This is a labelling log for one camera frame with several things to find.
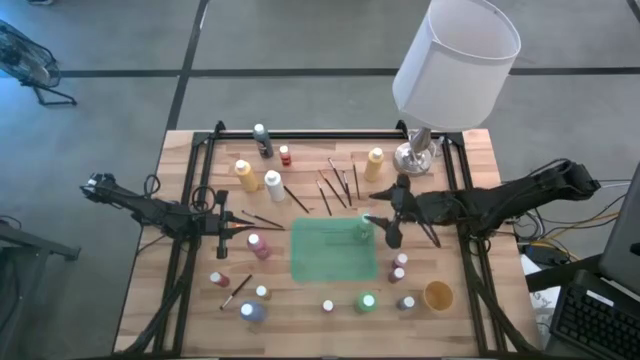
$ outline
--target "keyboard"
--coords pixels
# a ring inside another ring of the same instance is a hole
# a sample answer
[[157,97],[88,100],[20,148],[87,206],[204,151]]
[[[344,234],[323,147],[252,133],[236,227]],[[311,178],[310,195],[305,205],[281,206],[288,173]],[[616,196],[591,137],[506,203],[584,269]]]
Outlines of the keyboard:
[[579,271],[562,288],[551,333],[599,359],[640,360],[640,304]]

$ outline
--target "paint cup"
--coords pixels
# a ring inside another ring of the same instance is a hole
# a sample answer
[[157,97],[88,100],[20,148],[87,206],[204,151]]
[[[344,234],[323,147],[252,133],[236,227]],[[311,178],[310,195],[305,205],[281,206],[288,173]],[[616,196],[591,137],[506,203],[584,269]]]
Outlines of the paint cup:
[[453,304],[453,291],[442,281],[430,282],[422,292],[422,302],[431,310],[447,310]]

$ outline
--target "white lampshade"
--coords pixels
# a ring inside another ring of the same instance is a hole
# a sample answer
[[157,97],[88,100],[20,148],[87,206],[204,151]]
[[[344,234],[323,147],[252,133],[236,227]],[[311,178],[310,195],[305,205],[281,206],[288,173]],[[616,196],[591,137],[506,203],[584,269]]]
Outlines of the white lampshade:
[[492,4],[432,0],[393,81],[401,116],[440,131],[479,125],[519,52],[517,30]]

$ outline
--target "green paint bottle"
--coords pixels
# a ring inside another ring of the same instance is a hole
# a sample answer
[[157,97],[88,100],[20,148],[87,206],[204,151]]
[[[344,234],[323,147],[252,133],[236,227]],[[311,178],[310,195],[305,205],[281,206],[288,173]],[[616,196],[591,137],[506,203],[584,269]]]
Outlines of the green paint bottle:
[[365,291],[358,296],[355,307],[356,311],[361,314],[372,312],[378,307],[378,300],[373,293]]

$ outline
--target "wooden table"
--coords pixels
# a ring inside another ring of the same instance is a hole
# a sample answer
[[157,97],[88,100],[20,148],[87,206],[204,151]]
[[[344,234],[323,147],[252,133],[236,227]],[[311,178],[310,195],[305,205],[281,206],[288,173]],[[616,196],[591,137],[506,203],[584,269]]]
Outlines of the wooden table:
[[[167,134],[157,172],[162,181],[158,197],[167,200],[180,199],[192,134],[191,131],[171,131]],[[500,175],[488,131],[468,131],[464,133],[464,138],[474,185],[499,185]],[[323,170],[334,187],[340,189],[335,175],[330,171],[327,157],[333,159],[338,169],[349,170],[350,156],[353,155],[358,169],[361,200],[357,199],[355,186],[351,185],[353,207],[344,209],[325,186],[334,217],[355,217],[365,212],[378,216],[392,215],[388,202],[368,199],[368,194],[387,189],[395,181],[397,172],[391,159],[400,141],[290,140],[274,141],[274,148],[277,149],[277,146],[284,143],[289,145],[293,158],[293,164],[288,168],[280,164],[277,155],[266,161],[261,159],[254,141],[216,141],[210,184],[215,189],[230,191],[228,210],[243,218],[247,217],[243,216],[240,210],[254,212],[283,224],[288,229],[298,217],[324,218],[328,214],[315,184],[316,179],[321,180],[317,170]],[[386,160],[378,181],[370,183],[362,178],[362,173],[367,153],[374,146],[384,150]],[[197,169],[201,169],[203,158],[200,154]],[[457,156],[453,158],[456,168],[459,169]],[[289,197],[281,203],[270,201],[264,185],[261,185],[256,193],[242,191],[233,170],[238,159],[251,163],[260,179],[269,169],[279,171],[284,183],[310,209],[311,214],[305,214]],[[353,184],[353,173],[347,173],[350,184]],[[197,172],[194,181],[197,182],[199,179],[200,173]],[[463,188],[460,173],[457,174],[457,179],[459,186]],[[435,159],[426,176],[412,179],[412,192],[416,195],[420,192],[447,189],[443,157]],[[290,231],[259,232],[272,248],[272,256],[262,262],[246,247],[249,232],[241,233],[228,242],[229,256],[224,260],[216,259],[217,238],[203,238],[197,255],[182,355],[477,355],[455,227],[436,227],[442,242],[441,249],[435,248],[417,225],[403,225],[402,231],[404,240],[401,251],[409,257],[407,276],[393,285],[387,281],[387,274],[391,269],[392,259],[399,251],[387,247],[383,239],[384,234],[379,229],[376,230],[378,278],[376,281],[365,283],[294,282],[290,273]],[[145,230],[140,246],[157,238],[158,235],[158,230]],[[165,281],[170,244],[170,239],[164,239],[138,256],[114,350],[122,350],[131,344],[157,310]],[[489,257],[500,306],[528,341],[538,345],[534,314],[513,238],[502,235],[492,239]],[[213,271],[228,275],[231,278],[231,286],[220,288],[212,284],[209,275]],[[218,306],[224,302],[232,289],[248,274],[253,274],[253,279],[245,289],[224,312],[218,310]],[[395,308],[395,302],[403,296],[412,295],[418,299],[424,286],[433,280],[444,281],[453,288],[455,300],[451,309],[443,313],[434,313],[424,306],[406,312]],[[241,320],[239,308],[245,300],[257,300],[255,288],[260,284],[273,289],[273,297],[265,302],[267,320],[260,325],[252,325]],[[353,303],[356,296],[365,290],[377,294],[379,308],[373,313],[359,315],[354,312]],[[336,304],[332,314],[324,314],[321,311],[321,303],[325,299],[331,299]],[[489,344],[493,344],[488,312],[483,313]],[[172,321],[175,319],[170,319],[167,334],[169,339],[173,336]]]

